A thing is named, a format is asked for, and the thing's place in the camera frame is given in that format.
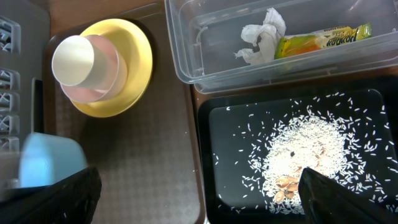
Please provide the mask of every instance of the small black object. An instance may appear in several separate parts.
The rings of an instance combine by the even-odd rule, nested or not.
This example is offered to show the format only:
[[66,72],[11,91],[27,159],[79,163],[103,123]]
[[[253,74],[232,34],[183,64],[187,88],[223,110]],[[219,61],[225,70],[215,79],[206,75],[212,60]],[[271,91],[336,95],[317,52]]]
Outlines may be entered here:
[[303,170],[298,193],[307,223],[398,223],[388,210],[311,168]]
[[86,168],[48,187],[7,190],[0,203],[0,222],[91,223],[102,183],[96,168]]

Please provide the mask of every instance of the pink bowl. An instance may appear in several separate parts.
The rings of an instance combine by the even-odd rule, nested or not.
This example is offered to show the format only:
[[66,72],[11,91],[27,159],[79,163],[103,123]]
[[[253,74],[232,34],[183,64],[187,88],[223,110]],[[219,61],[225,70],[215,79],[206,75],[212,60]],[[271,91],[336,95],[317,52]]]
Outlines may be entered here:
[[107,67],[106,82],[112,83],[108,90],[91,90],[78,86],[66,86],[61,84],[61,88],[66,96],[79,103],[92,103],[96,101],[109,100],[116,96],[123,88],[127,78],[127,66],[123,57],[119,54],[116,47],[107,38],[100,35],[85,36],[91,44],[102,51],[109,60]]

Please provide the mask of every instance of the white cup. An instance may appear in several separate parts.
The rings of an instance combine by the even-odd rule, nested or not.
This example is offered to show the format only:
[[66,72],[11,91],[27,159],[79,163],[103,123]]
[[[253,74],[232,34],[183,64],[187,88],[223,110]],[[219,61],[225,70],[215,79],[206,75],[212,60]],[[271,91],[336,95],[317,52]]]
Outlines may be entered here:
[[104,52],[79,35],[66,38],[52,58],[54,77],[65,86],[79,86],[91,90],[108,90],[110,61]]

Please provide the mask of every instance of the tray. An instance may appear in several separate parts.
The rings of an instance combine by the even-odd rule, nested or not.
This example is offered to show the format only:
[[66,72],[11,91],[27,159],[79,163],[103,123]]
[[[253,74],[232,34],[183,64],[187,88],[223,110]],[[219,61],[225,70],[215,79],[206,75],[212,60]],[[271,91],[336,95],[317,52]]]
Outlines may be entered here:
[[112,118],[79,112],[55,82],[56,46],[97,21],[52,37],[45,51],[45,132],[80,143],[99,170],[103,188],[93,223],[203,223],[200,158],[188,88],[176,77],[164,5],[111,16],[132,21],[148,36],[154,71],[142,98]]
[[[262,132],[261,136],[270,132],[270,128],[262,129],[261,121],[264,121],[265,127],[272,127],[273,121],[270,119],[271,117],[276,121],[282,120],[286,122],[292,117],[292,111],[297,112],[294,116],[306,113],[308,104],[313,105],[312,111],[315,113],[319,110],[321,114],[326,114],[327,110],[336,110],[336,104],[339,102],[341,102],[341,105],[349,103],[348,99],[350,97],[355,102],[355,107],[349,109],[348,106],[342,106],[339,108],[338,114],[353,116],[353,118],[356,114],[361,117],[364,126],[355,127],[357,133],[363,136],[359,142],[366,143],[364,130],[373,128],[371,124],[369,126],[365,125],[364,119],[366,120],[367,116],[373,117],[371,122],[375,124],[386,124],[389,122],[390,129],[384,128],[383,125],[378,125],[376,128],[376,135],[378,138],[382,138],[379,143],[383,145],[382,149],[378,151],[377,158],[370,156],[370,152],[365,154],[363,158],[365,161],[372,161],[366,169],[378,173],[378,179],[391,179],[388,185],[383,185],[386,194],[388,194],[388,199],[382,202],[381,205],[383,207],[386,207],[386,205],[396,206],[398,204],[396,204],[395,197],[397,192],[394,186],[397,185],[398,179],[394,178],[394,176],[397,174],[389,170],[388,167],[397,169],[397,164],[390,162],[386,166],[385,159],[379,160],[379,158],[393,157],[396,159],[394,146],[390,145],[388,151],[384,150],[384,146],[389,144],[389,141],[393,141],[392,136],[397,136],[398,134],[396,113],[398,103],[395,100],[397,84],[397,77],[387,75],[344,83],[335,80],[327,85],[302,85],[284,90],[223,96],[204,102],[198,110],[198,129],[209,221],[211,223],[261,223],[265,221],[266,223],[304,223],[301,215],[271,214],[268,210],[265,210],[264,203],[264,199],[269,202],[270,198],[264,198],[258,190],[251,192],[243,186],[241,183],[242,175],[247,176],[253,173],[247,162],[251,148],[244,152],[238,152],[238,149],[245,147],[248,149],[247,145],[250,145],[253,139],[259,138],[257,136],[259,131]],[[339,95],[341,93],[345,94],[326,99],[325,96],[336,92],[339,92]],[[320,102],[316,102],[317,99],[314,101],[314,96],[320,96],[320,101],[327,103],[320,104]],[[380,114],[381,107],[384,104],[386,106],[386,115]],[[251,131],[254,132],[254,136],[248,134],[248,123],[251,124],[250,127]],[[240,129],[242,129],[241,132],[245,131],[247,133],[241,134],[239,132]],[[263,153],[261,157],[265,157],[267,151],[263,150],[261,153]],[[371,198],[373,191],[364,191],[361,195]],[[240,213],[237,214],[235,212],[236,209],[231,209],[231,207],[236,207],[237,209],[246,208],[240,210]]]

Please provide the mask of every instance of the yellow snack wrapper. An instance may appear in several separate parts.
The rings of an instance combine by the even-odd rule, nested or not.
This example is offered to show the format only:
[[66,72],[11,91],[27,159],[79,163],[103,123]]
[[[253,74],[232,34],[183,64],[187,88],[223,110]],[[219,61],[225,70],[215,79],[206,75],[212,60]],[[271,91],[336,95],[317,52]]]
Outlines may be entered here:
[[372,27],[370,23],[361,25],[356,29],[339,26],[315,31],[311,34],[285,36],[279,42],[275,59],[351,43],[371,36]]

